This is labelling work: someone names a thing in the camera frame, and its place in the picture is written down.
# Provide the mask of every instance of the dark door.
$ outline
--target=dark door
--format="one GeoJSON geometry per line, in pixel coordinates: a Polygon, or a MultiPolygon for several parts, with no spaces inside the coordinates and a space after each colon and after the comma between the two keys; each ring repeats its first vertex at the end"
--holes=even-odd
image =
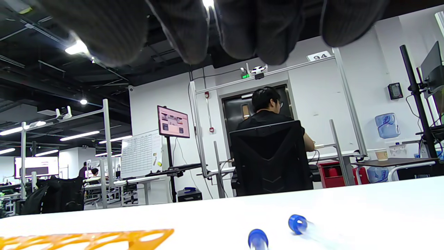
{"type": "MultiPolygon", "coordinates": [[[[281,95],[281,101],[283,103],[281,114],[294,118],[289,101],[290,99],[287,84],[274,87],[274,89],[281,95]]],[[[230,155],[233,158],[233,153],[231,152],[230,132],[235,131],[241,121],[254,114],[253,105],[251,104],[251,92],[223,98],[222,109],[225,118],[225,127],[228,145],[230,147],[230,155]]]]}

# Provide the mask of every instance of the black ceiling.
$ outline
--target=black ceiling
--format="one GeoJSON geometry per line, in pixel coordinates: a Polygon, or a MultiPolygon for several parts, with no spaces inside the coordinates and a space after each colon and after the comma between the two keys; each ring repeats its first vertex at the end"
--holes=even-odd
{"type": "MultiPolygon", "coordinates": [[[[392,0],[383,18],[441,4],[444,4],[444,0],[392,0]]],[[[305,0],[306,24],[300,40],[319,36],[322,5],[323,0],[305,0]]],[[[1,130],[17,127],[21,121],[53,118],[36,112],[66,105],[70,105],[76,114],[97,110],[101,108],[102,99],[107,98],[111,127],[114,127],[111,129],[112,137],[125,136],[131,134],[127,86],[142,85],[191,69],[170,46],[154,15],[147,16],[149,34],[139,57],[128,65],[108,68],[92,63],[83,56],[65,53],[65,48],[73,42],[69,32],[44,11],[32,7],[32,11],[21,15],[7,8],[0,0],[1,130]],[[83,96],[90,102],[86,106],[81,106],[77,101],[83,96]],[[14,119],[5,115],[11,112],[16,114],[14,119]]],[[[208,56],[203,63],[192,68],[207,65],[219,68],[236,62],[238,60],[229,57],[221,48],[212,21],[208,56]]],[[[99,129],[103,129],[103,119],[95,116],[42,129],[40,134],[29,135],[28,142],[35,140],[41,146],[61,149],[79,145],[97,147],[97,142],[92,140],[102,140],[103,132],[87,139],[67,141],[69,143],[61,143],[59,139],[61,136],[99,129]]],[[[19,146],[19,141],[18,133],[0,137],[0,150],[4,146],[19,146]]],[[[113,147],[118,149],[119,144],[113,144],[113,147]]]]}

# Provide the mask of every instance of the black hair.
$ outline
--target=black hair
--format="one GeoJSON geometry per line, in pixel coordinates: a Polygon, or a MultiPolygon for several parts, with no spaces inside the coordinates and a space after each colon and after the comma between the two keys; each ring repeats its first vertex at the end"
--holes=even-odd
{"type": "Polygon", "coordinates": [[[96,169],[96,168],[91,169],[91,173],[92,173],[92,174],[97,174],[98,172],[99,172],[99,170],[96,169]]]}
{"type": "Polygon", "coordinates": [[[251,102],[253,103],[254,111],[257,112],[260,109],[267,109],[270,105],[270,99],[274,102],[278,102],[281,99],[281,95],[272,87],[263,87],[253,92],[251,102]]]}

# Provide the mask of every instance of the black box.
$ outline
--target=black box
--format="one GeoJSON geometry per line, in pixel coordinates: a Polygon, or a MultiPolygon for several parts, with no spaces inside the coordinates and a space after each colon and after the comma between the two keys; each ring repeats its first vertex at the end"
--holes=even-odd
{"type": "Polygon", "coordinates": [[[196,191],[180,190],[177,192],[178,202],[201,201],[202,193],[196,188],[196,191]]]}

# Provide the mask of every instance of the blue pen cap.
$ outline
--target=blue pen cap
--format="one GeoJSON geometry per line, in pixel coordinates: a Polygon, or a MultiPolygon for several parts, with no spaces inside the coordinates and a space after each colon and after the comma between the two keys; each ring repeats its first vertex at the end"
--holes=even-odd
{"type": "Polygon", "coordinates": [[[250,232],[248,235],[248,247],[251,245],[252,241],[261,240],[265,241],[265,243],[268,246],[268,238],[267,235],[264,233],[264,231],[260,229],[254,229],[250,232]]]}
{"type": "Polygon", "coordinates": [[[288,219],[288,226],[297,235],[307,230],[307,219],[304,216],[293,214],[288,219]]]}

